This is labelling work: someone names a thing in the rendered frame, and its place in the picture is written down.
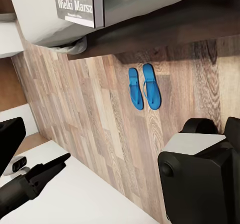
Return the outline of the hardback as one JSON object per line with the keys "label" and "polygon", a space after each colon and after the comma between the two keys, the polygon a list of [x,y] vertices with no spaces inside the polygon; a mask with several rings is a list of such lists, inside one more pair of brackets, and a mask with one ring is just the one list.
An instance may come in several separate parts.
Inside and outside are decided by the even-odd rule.
{"label": "hardback", "polygon": [[105,27],[105,0],[55,0],[58,18],[95,29]]}

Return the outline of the sandal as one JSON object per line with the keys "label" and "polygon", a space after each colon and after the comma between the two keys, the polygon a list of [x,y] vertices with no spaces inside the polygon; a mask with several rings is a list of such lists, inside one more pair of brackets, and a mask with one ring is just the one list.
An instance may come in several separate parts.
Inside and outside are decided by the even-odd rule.
{"label": "sandal", "polygon": [[162,97],[157,84],[156,75],[154,73],[154,67],[152,64],[146,63],[144,64],[142,69],[145,77],[144,84],[146,83],[145,97],[147,98],[150,108],[153,110],[157,110],[161,106]]}
{"label": "sandal", "polygon": [[139,76],[136,68],[129,69],[129,82],[130,82],[130,96],[132,103],[138,110],[142,110],[144,107],[144,100],[140,90]]}

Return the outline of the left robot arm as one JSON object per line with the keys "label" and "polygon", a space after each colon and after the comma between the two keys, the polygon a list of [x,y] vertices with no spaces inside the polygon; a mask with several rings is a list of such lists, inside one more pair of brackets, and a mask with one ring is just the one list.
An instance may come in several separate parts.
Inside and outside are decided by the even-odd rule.
{"label": "left robot arm", "polygon": [[32,169],[26,167],[25,156],[13,156],[2,176],[10,176],[11,181],[0,187],[0,219],[17,209],[30,199],[40,195],[44,187],[65,168],[70,153],[46,164],[37,164]]}

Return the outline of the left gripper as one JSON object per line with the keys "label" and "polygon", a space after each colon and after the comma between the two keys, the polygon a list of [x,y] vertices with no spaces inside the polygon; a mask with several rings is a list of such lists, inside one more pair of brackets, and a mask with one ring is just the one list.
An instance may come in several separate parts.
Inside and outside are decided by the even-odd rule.
{"label": "left gripper", "polygon": [[46,164],[37,164],[28,173],[15,177],[0,187],[0,200],[4,206],[15,210],[30,199],[40,195],[44,187],[65,168],[70,153],[60,156]]}

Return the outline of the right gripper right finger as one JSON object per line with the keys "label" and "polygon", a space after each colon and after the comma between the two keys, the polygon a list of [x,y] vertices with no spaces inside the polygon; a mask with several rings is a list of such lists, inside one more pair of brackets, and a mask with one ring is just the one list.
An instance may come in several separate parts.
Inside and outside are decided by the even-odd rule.
{"label": "right gripper right finger", "polygon": [[224,135],[240,157],[240,119],[229,117],[224,130]]}

